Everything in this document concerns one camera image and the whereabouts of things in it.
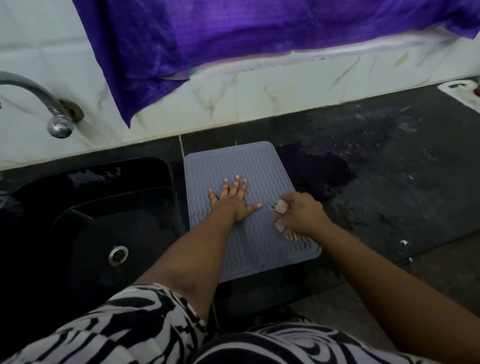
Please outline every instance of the purple curtain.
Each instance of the purple curtain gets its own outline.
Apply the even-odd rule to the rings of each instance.
[[[73,3],[128,126],[135,113],[183,83],[159,77],[206,62],[357,43],[433,24],[469,38],[480,31],[480,0]]]

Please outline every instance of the sleeve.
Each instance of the sleeve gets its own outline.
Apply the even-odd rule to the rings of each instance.
[[[134,285],[5,363],[183,364],[205,335],[184,298],[158,284]]]

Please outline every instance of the black sink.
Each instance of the black sink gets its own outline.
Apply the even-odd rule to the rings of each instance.
[[[132,284],[185,232],[157,158],[40,178],[0,211],[3,355]]]

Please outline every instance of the hand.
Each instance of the hand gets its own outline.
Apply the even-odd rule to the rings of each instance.
[[[322,204],[316,201],[311,194],[293,192],[280,197],[289,208],[282,219],[285,226],[298,235],[314,238],[315,231],[325,225],[332,224],[324,212]]]
[[[260,210],[262,204],[253,204],[245,206],[245,192],[247,191],[248,181],[243,180],[242,186],[240,185],[240,176],[236,176],[233,181],[232,188],[228,191],[228,179],[225,178],[222,186],[222,192],[220,198],[217,198],[215,192],[212,189],[208,191],[210,197],[212,211],[218,208],[229,208],[233,212],[233,218],[235,222],[242,221],[251,213]]]

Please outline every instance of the black and white patterned clothing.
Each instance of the black and white patterned clothing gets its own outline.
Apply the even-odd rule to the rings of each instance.
[[[255,327],[202,345],[205,335],[185,299],[158,284],[134,285],[5,363],[433,363],[311,323]]]

